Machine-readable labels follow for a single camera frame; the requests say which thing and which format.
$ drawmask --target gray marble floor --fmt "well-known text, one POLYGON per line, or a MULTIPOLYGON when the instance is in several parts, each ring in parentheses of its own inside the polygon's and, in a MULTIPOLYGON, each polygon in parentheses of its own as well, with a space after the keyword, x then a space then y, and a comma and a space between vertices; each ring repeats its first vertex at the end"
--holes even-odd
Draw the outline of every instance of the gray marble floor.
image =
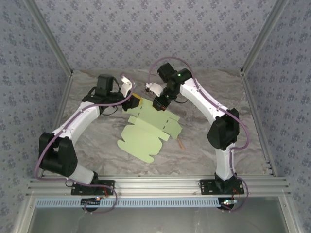
MULTIPOLYGON (((82 98, 96 85, 101 73, 114 75, 119 79, 120 70, 81 70, 74 71, 73 83, 62 122, 71 116, 81 103, 82 98)), ((126 70, 134 78, 135 92, 152 100, 154 95, 146 93, 144 86, 147 70, 126 70)), ((152 82, 161 83, 161 79, 152 75, 152 82)), ((236 71, 195 70, 200 84, 220 103, 229 109, 235 107, 240 118, 249 129, 251 142, 247 149, 235 151, 234 164, 238 174, 267 174, 266 159, 262 153, 253 117, 246 99, 241 78, 236 71)), ((155 175, 212 175, 216 170, 214 148, 207 140, 210 128, 208 121, 196 107, 188 101, 185 104, 172 102, 169 111, 181 117, 179 123, 183 130, 179 136, 185 146, 181 150, 178 142, 170 138, 163 142, 163 147, 154 162, 144 163, 136 157, 122 151, 117 140, 127 123, 129 115, 121 108, 111 116, 100 116, 93 121, 79 138, 75 149, 79 163, 99 174, 155 174, 155 175)), ((237 146, 245 143, 245 133, 240 128, 237 146)))

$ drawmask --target purple cable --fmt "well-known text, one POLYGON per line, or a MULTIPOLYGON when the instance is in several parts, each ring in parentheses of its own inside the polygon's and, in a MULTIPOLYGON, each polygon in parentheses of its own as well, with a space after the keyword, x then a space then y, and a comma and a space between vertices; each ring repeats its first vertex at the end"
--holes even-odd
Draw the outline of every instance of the purple cable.
MULTIPOLYGON (((132 94, 133 94, 133 91, 134 91, 134 81, 132 78, 130 78, 130 81, 132 82, 132 88, 131 88, 131 92, 130 94, 124 99, 124 100, 121 100, 119 102, 116 102, 116 103, 108 103, 108 104, 105 104, 105 103, 102 103, 102 104, 92 104, 92 105, 89 105, 85 108, 83 108, 80 112, 78 112, 75 116, 73 116, 73 118, 64 126, 63 130, 66 130, 68 128, 68 126, 83 112, 85 111, 86 109, 88 108, 91 108, 91 107, 111 107, 111 106, 116 106, 116 105, 120 105, 124 102, 126 102, 129 98, 131 98, 132 94)), ((117 204, 117 201, 118 201, 118 195, 117 195, 117 192, 111 188, 110 186, 108 185, 104 185, 104 184, 101 184, 101 185, 97 185, 97 184, 85 184, 85 183, 80 183, 80 182, 77 182, 77 181, 74 181, 74 180, 71 180, 71 179, 67 179, 67 178, 41 178, 41 177, 38 177, 38 170, 39 170, 39 166, 43 160, 43 157, 44 155, 46 154, 46 152, 48 151, 48 149, 51 147, 51 145, 54 143, 54 141, 59 137, 59 135, 61 135, 63 133, 63 130, 61 130, 60 132, 58 132, 52 139, 51 141, 47 144, 47 146, 44 148, 44 150, 42 151, 39 159, 38 159, 38 162, 37 164, 35 165, 35 178, 37 180, 41 180, 41 181, 66 181, 66 180, 69 180, 69 181, 72 181, 72 182, 75 182, 79 185, 83 185, 83 186, 86 186, 86 187, 103 187, 103 188, 108 188, 110 189, 116 196, 116 200, 114 202, 114 204, 112 205, 111 208, 109 208, 108 210, 105 210, 105 211, 98 211, 98 212, 94 212, 96 214, 104 214, 104 213, 108 213, 110 212, 111 210, 114 209, 114 207, 116 206, 117 204)))
POLYGON ((204 92, 203 92, 203 91, 200 89, 200 87, 199 87, 199 84, 198 84, 198 82, 197 82, 197 79, 196 79, 195 76, 194 76, 194 72, 193 72, 191 66, 190 66, 186 61, 184 61, 184 60, 181 59, 181 58, 178 58, 178 57, 163 57, 163 58, 160 58, 160 59, 158 59, 157 61, 155 61, 155 62, 152 64, 152 66, 151 66, 151 68, 150 68, 150 70, 149 70, 149 72, 148 72, 148 84, 150 83, 150 75, 151 75, 151 72, 152 72, 153 68, 154 68, 154 67, 156 66, 156 64, 158 64, 160 61, 163 61, 163 60, 166 60, 166 59, 174 59, 174 60, 178 60, 178 61, 180 61, 180 62, 183 62, 183 63, 188 67, 189 71, 191 72, 192 77, 193 77, 194 84, 195 84, 196 88, 198 89, 199 93, 200 93, 211 105, 213 105, 215 108, 218 108, 221 112, 223 112, 223 113, 227 114, 228 116, 232 117, 233 119, 235 119, 235 120, 242 126, 242 128, 243 128, 244 131, 245 131, 245 134, 246 134, 246 143, 245 143, 245 145, 242 146, 242 147, 232 147, 232 148, 230 149, 230 157, 229 157, 229 163, 230 163, 230 170, 231 170, 231 173, 233 174, 234 177, 236 177, 237 179, 240 179, 240 180, 244 183, 244 186, 245 186, 245 188, 246 188, 246 199, 245 199, 245 201, 243 202, 243 204, 242 204, 241 206, 239 206, 239 207, 238 207, 237 209, 235 209, 235 210, 230 210, 230 208, 228 208, 227 206, 223 206, 223 207, 227 208, 229 211, 235 212, 235 211, 241 209, 243 206, 245 206, 245 204, 246 204, 246 202, 247 202, 247 200, 248 200, 249 192, 248 192, 248 186, 247 186, 245 180, 242 179, 242 178, 240 178, 240 177, 238 177, 238 176, 234 173, 234 171, 233 171, 233 165, 232 165, 232 150, 234 150, 234 149, 236 149, 236 150, 242 150, 242 149, 245 149, 246 147, 248 147, 249 140, 250 140, 250 135, 249 135, 249 133, 248 133, 248 130, 247 130, 246 126, 245 126, 237 117, 235 117, 235 116, 232 115, 231 113, 227 112, 225 109, 219 108, 219 106, 218 106, 217 104, 215 104, 213 101, 211 101, 211 100, 204 94, 204 92))

